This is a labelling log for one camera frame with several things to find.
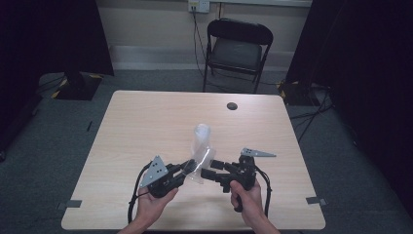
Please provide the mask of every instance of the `human arm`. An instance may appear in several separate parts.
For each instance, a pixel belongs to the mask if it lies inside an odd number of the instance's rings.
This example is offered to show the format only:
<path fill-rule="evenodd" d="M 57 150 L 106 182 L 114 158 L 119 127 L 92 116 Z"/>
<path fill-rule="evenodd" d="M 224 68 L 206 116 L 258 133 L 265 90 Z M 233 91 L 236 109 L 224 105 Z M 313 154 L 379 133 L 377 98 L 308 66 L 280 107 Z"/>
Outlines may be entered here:
<path fill-rule="evenodd" d="M 172 189 L 165 197 L 153 197 L 147 187 L 139 188 L 138 206 L 136 218 L 118 234 L 140 234 L 150 227 L 161 216 L 162 211 L 178 192 L 177 188 Z"/>
<path fill-rule="evenodd" d="M 242 217 L 247 226 L 251 227 L 256 234 L 280 234 L 280 231 L 264 214 L 261 186 L 258 180 L 255 181 L 254 186 L 249 191 L 245 191 L 243 186 L 235 180 L 231 181 L 230 186 L 232 205 L 235 208 L 239 205 L 237 201 L 238 196 L 243 201 Z"/>

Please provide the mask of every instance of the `gray carpet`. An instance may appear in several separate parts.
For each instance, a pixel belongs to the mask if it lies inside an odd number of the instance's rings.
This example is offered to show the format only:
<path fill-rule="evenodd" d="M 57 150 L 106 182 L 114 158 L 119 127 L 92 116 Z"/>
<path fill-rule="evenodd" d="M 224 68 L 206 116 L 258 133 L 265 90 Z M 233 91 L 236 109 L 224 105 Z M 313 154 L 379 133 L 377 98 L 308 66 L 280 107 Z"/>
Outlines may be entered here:
<path fill-rule="evenodd" d="M 60 76 L 45 75 L 40 84 Z M 277 95 L 274 84 L 284 76 L 285 72 L 264 72 L 262 82 L 268 84 L 261 84 L 258 94 Z M 209 92 L 252 90 L 249 81 L 223 79 L 218 74 L 210 82 L 236 90 L 208 86 Z M 0 233 L 116 233 L 65 231 L 60 226 L 64 211 L 56 208 L 71 197 L 113 92 L 200 92 L 200 72 L 116 71 L 115 77 L 103 78 L 91 101 L 52 99 L 55 84 L 57 81 L 39 88 L 44 98 L 37 114 L 10 145 L 6 161 L 0 164 Z M 323 91 L 317 95 L 322 100 Z M 317 109 L 287 107 L 290 116 Z M 306 124 L 300 125 L 303 120 L 292 121 L 297 137 L 305 129 Z M 413 233 L 412 220 L 382 174 L 354 146 L 350 130 L 330 109 L 315 118 L 300 141 L 314 188 L 328 202 L 322 207 L 326 227 L 302 233 Z"/>

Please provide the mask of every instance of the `white wall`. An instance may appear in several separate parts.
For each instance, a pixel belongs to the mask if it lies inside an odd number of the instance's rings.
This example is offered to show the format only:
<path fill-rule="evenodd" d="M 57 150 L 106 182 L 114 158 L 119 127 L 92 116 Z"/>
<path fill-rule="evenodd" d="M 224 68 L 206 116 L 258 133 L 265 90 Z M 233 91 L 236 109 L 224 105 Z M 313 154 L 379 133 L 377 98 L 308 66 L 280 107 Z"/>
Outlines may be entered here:
<path fill-rule="evenodd" d="M 168 48 L 193 54 L 194 19 L 187 11 L 187 1 L 96 2 L 110 46 L 136 46 L 146 51 L 153 48 L 156 52 Z M 289 66 L 308 11 L 306 7 L 210 3 L 210 13 L 196 14 L 196 18 L 204 45 L 207 43 L 207 24 L 217 19 L 219 12 L 221 17 L 266 25 L 275 35 L 267 64 Z"/>

